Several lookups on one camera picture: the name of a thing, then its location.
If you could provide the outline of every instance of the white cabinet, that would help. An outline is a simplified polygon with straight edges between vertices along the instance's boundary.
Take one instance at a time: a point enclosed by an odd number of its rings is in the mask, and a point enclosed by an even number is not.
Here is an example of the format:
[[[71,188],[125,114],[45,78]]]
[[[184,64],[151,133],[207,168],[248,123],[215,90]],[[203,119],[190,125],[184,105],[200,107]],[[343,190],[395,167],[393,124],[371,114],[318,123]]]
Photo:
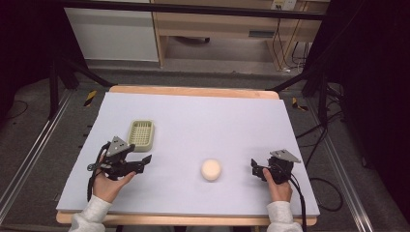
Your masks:
[[[159,61],[151,13],[69,8],[66,13],[85,59]]]

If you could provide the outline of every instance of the sleeve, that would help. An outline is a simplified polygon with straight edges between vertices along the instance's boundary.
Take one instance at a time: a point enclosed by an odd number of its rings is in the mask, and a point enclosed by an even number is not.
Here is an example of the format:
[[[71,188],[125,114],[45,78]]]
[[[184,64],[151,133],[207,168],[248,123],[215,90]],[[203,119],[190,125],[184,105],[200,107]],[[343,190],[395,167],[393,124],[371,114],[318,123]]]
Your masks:
[[[98,232],[105,231],[103,219],[108,213],[111,203],[105,202],[99,197],[92,195],[87,207],[78,214],[73,215],[72,227],[73,232]]]
[[[271,224],[267,232],[301,232],[302,226],[293,221],[290,203],[286,201],[272,202],[267,206]]]

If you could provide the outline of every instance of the wooden table edge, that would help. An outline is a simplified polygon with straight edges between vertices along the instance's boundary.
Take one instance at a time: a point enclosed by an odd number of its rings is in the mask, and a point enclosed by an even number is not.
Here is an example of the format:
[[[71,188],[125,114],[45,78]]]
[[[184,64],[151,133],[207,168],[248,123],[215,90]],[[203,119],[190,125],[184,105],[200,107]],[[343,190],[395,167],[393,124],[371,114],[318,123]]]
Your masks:
[[[57,213],[57,221],[62,224],[72,223],[75,212]],[[302,224],[301,217],[294,221]],[[317,217],[307,217],[307,226],[317,222]],[[103,220],[107,225],[214,225],[214,226],[268,226],[268,217],[205,217],[205,216],[160,216],[108,214]]]
[[[218,88],[192,88],[192,87],[167,87],[167,86],[129,86],[115,85],[109,89],[110,93],[152,94],[152,95],[177,95],[197,97],[220,98],[249,98],[249,99],[274,99],[278,100],[278,93],[274,91],[251,89],[218,89]]]

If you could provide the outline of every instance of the light green basket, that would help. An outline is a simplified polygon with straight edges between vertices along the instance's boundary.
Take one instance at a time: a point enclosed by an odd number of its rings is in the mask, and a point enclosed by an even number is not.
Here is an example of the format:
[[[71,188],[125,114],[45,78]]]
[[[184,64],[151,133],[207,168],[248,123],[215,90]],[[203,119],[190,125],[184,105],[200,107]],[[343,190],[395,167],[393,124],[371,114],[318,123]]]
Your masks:
[[[135,152],[148,152],[153,147],[154,124],[149,120],[133,121],[130,128],[129,144],[134,144]]]

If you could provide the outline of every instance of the hand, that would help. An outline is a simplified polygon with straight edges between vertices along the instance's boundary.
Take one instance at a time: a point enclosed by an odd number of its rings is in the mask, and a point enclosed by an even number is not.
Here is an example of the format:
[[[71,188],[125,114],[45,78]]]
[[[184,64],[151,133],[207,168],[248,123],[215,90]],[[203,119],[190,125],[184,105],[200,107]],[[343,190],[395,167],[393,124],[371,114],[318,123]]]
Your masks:
[[[290,202],[290,198],[292,197],[292,188],[290,187],[288,182],[284,182],[280,185],[277,185],[272,178],[271,173],[268,169],[263,168],[263,175],[266,178],[269,186],[269,192],[271,193],[272,201],[287,201]]]
[[[96,180],[94,181],[93,194],[99,197],[99,199],[109,203],[114,201],[121,188],[136,175],[135,172],[131,172],[121,180],[112,181],[105,176],[105,173],[101,169],[97,169],[96,173],[100,174],[96,176]]]

